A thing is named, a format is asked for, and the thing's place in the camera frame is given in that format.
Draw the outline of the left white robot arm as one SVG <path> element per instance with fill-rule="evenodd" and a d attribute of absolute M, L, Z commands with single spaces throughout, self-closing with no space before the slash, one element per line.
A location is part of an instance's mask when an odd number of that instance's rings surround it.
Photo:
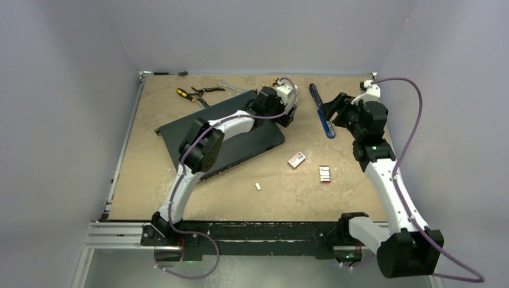
<path fill-rule="evenodd" d="M 255 99 L 235 113 L 215 120 L 195 120 L 179 147 L 175 181 L 159 210 L 151 219 L 155 237 L 163 245 L 176 243 L 186 204 L 198 183 L 218 159 L 223 142 L 259 128 L 265 121 L 288 127 L 297 109 L 298 88 L 294 84 L 264 86 Z"/>

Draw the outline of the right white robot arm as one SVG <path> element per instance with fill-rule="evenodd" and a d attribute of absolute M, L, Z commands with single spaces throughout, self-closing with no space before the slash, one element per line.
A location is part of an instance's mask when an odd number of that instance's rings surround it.
<path fill-rule="evenodd" d="M 384 139 L 388 109 L 377 101 L 355 102 L 345 93 L 319 108 L 324 119 L 353 136 L 354 158 L 387 216 L 388 230 L 384 230 L 362 213 L 343 214 L 338 239 L 344 244 L 359 240 L 372 250 L 384 277 L 432 275 L 444 237 L 440 230 L 430 229 L 400 179 L 396 155 Z"/>

